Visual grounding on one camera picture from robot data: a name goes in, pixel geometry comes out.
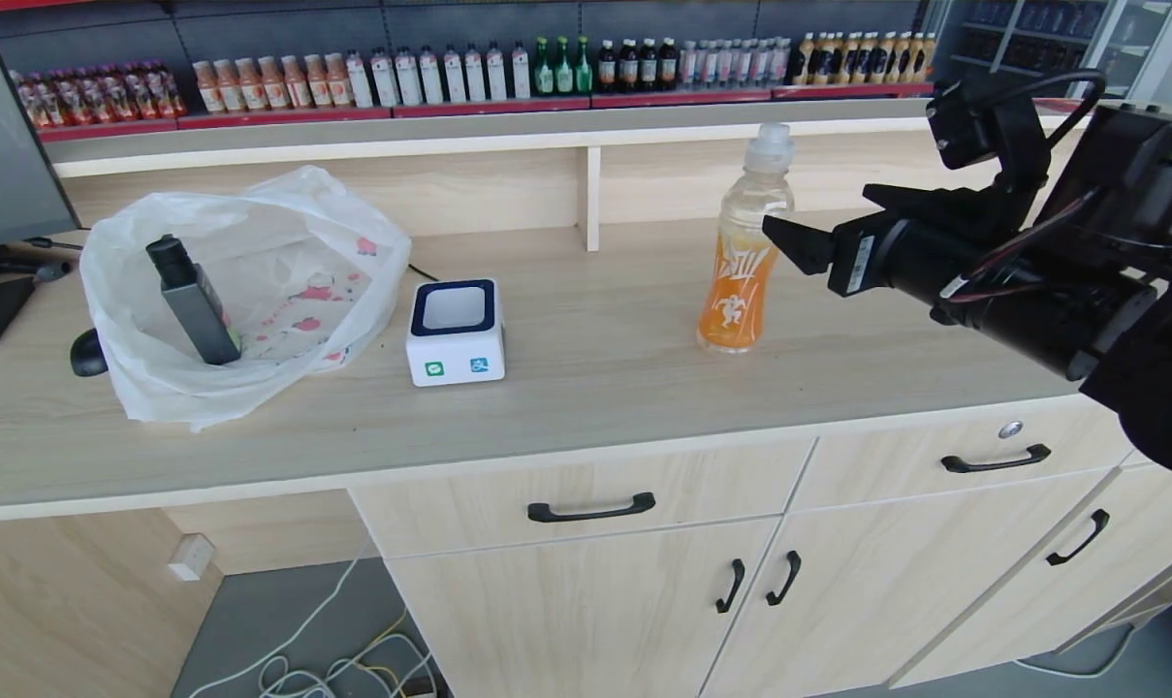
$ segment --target orange drink bottle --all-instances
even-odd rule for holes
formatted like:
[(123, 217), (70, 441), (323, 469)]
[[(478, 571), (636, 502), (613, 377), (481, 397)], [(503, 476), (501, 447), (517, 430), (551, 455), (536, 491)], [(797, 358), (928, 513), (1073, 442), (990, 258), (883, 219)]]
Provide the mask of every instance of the orange drink bottle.
[(763, 124), (745, 150), (744, 177), (723, 196), (714, 279), (697, 321), (697, 343), (709, 351), (749, 351), (762, 336), (766, 279), (779, 256), (762, 220), (793, 211), (786, 180), (792, 159), (788, 126)]

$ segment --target plastic bag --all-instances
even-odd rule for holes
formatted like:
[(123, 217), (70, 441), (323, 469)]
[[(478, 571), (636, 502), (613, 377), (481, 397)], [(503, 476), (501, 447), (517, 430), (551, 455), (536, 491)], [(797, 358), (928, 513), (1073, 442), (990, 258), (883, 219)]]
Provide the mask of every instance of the plastic bag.
[[(236, 362), (202, 361), (159, 294), (145, 247), (164, 233), (214, 287), (240, 336)], [(144, 196), (94, 226), (81, 281), (129, 419), (199, 431), (348, 363), (387, 326), (409, 247), (372, 204), (306, 166), (240, 196)]]

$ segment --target black handle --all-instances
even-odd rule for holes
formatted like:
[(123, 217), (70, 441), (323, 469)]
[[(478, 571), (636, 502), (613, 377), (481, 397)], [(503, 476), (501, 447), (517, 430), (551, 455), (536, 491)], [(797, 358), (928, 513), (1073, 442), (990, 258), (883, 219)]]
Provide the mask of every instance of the black handle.
[(715, 600), (715, 610), (721, 614), (727, 614), (731, 610), (732, 601), (737, 598), (737, 591), (741, 591), (741, 582), (744, 582), (744, 562), (737, 557), (731, 561), (731, 591), (728, 591), (728, 600)]
[(1043, 445), (1043, 443), (1035, 443), (1034, 446), (1026, 447), (1026, 451), (1029, 451), (1028, 459), (1008, 460), (1004, 464), (976, 465), (962, 459), (961, 456), (946, 456), (940, 460), (940, 463), (943, 464), (943, 467), (948, 468), (948, 472), (953, 473), (984, 473), (988, 471), (1015, 468), (1020, 465), (1041, 464), (1042, 460), (1047, 460), (1051, 457), (1051, 450)]
[(1072, 560), (1074, 557), (1077, 556), (1077, 553), (1085, 550), (1086, 545), (1093, 543), (1095, 539), (1098, 538), (1098, 534), (1103, 532), (1104, 527), (1108, 527), (1109, 522), (1112, 522), (1112, 516), (1108, 512), (1104, 512), (1103, 509), (1098, 509), (1097, 512), (1091, 514), (1090, 518), (1092, 521), (1095, 521), (1095, 533), (1091, 533), (1090, 538), (1088, 538), (1084, 543), (1078, 545), (1077, 549), (1074, 550), (1072, 553), (1068, 553), (1068, 555), (1050, 553), (1050, 555), (1047, 556), (1048, 564), (1050, 564), (1051, 567), (1062, 566), (1064, 564), (1064, 562)]
[(655, 495), (653, 492), (639, 492), (633, 495), (633, 504), (629, 507), (622, 509), (612, 509), (611, 512), (593, 512), (590, 514), (558, 514), (551, 512), (551, 505), (546, 502), (534, 502), (530, 504), (527, 508), (530, 513), (530, 521), (537, 522), (564, 522), (564, 521), (590, 521), (590, 520), (608, 520), (612, 516), (628, 516), (631, 514), (640, 514), (642, 512), (649, 512), (655, 508)]
[(802, 556), (797, 554), (797, 550), (788, 552), (788, 582), (784, 583), (784, 588), (781, 588), (779, 594), (775, 591), (766, 593), (766, 604), (768, 605), (779, 605), (784, 602), (784, 596), (788, 596), (788, 589), (793, 586), (793, 580), (797, 579), (797, 573), (802, 572)]

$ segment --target gray floor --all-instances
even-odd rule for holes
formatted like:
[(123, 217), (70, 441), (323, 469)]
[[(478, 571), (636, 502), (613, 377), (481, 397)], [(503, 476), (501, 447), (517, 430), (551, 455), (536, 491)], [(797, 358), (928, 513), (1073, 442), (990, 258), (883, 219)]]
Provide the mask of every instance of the gray floor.
[[(214, 604), (188, 656), (172, 698), (186, 698), (197, 686), (236, 672), (285, 641), (323, 600), (346, 564), (298, 567), (292, 570), (232, 575), (225, 579)], [(284, 653), (293, 668), (326, 671), (341, 656), (360, 650), (374, 635), (401, 614), (386, 567), (381, 560), (359, 562), (340, 595)], [(402, 630), (425, 649), (413, 620)], [(1120, 631), (1091, 637), (1064, 656), (1045, 656), (1031, 662), (1069, 671), (1090, 671), (1108, 658)], [(417, 658), (408, 649), (376, 650), (372, 663), (386, 664), (403, 675)], [(207, 690), (199, 698), (252, 698), (258, 696), (257, 672), (231, 684)], [(373, 697), (377, 685), (359, 672), (346, 672), (333, 684), (338, 696)], [(1082, 680), (1031, 672), (1015, 664), (988, 668), (908, 689), (846, 690), (830, 698), (1172, 698), (1172, 609), (1158, 616), (1132, 637), (1130, 648), (1112, 671), (1102, 678)], [(625, 696), (599, 698), (628, 698)]]

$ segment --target robotic arm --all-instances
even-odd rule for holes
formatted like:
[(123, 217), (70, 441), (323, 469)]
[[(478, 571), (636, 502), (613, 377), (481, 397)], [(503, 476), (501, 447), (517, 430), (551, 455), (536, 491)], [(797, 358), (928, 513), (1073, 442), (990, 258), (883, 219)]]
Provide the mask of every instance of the robotic arm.
[[(1029, 96), (1091, 83), (1051, 136)], [(884, 210), (831, 233), (768, 217), (763, 233), (802, 273), (856, 295), (890, 287), (931, 319), (975, 329), (1042, 363), (1116, 411), (1139, 450), (1172, 470), (1172, 116), (1098, 107), (1033, 226), (1051, 148), (1096, 107), (1098, 70), (1016, 88), (935, 84), (926, 115), (940, 158), (997, 158), (992, 186), (926, 191), (870, 184)], [(1160, 295), (1158, 288), (1166, 282)]]

